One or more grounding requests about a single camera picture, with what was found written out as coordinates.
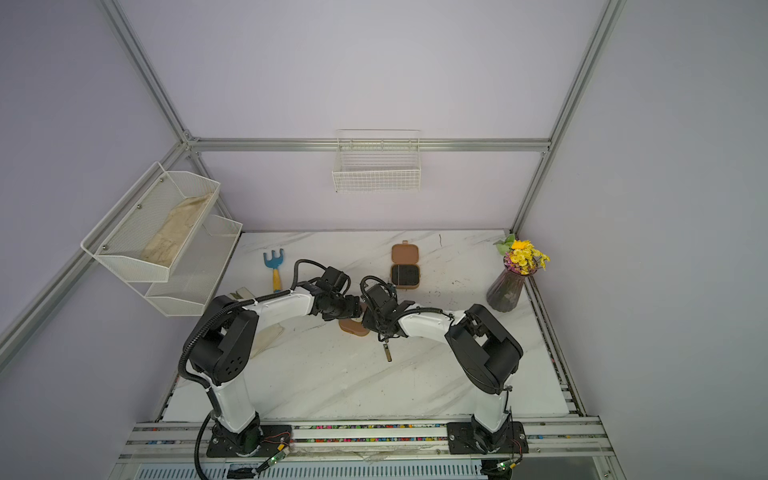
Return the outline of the brown case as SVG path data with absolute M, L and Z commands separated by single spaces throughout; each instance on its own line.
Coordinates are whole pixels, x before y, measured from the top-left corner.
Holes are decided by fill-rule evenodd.
M 390 280 L 397 289 L 412 290 L 420 285 L 419 248 L 408 241 L 392 246 Z
M 363 316 L 366 307 L 364 304 L 358 304 L 348 317 L 338 320 L 339 328 L 348 334 L 358 337 L 365 337 L 370 330 L 363 325 Z

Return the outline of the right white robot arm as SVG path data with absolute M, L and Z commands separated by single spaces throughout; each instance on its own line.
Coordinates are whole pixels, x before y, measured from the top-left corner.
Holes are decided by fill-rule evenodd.
M 362 325 L 374 332 L 385 348 L 392 339 L 422 338 L 451 350 L 476 388 L 470 425 L 481 448 L 496 449 L 513 435 L 507 380 L 517 372 L 524 350 L 485 306 L 474 304 L 464 311 L 448 311 L 400 301 L 393 284 L 373 275 L 362 278 L 360 293 L 365 305 Z

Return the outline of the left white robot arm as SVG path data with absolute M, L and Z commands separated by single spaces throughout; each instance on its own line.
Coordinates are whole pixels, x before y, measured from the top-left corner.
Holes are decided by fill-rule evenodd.
M 361 315 L 350 277 L 314 260 L 294 263 L 289 288 L 236 299 L 214 298 L 185 340 L 178 375 L 201 386 L 211 406 L 212 439 L 238 456 L 252 456 L 271 441 L 251 401 L 245 370 L 259 333 L 284 321 L 320 316 L 325 321 Z

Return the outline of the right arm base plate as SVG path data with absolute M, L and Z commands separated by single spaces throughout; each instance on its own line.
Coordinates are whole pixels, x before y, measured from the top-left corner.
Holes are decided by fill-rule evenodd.
M 523 424 L 506 421 L 501 429 L 490 433 L 476 422 L 449 422 L 446 425 L 448 449 L 459 454 L 527 454 L 529 446 Z

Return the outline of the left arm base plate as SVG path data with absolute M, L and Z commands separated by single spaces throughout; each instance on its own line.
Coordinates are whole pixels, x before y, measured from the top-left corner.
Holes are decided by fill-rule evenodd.
M 260 425 L 240 433 L 232 433 L 215 423 L 206 450 L 207 458 L 268 458 L 275 455 L 281 445 L 285 449 L 291 442 L 290 425 Z

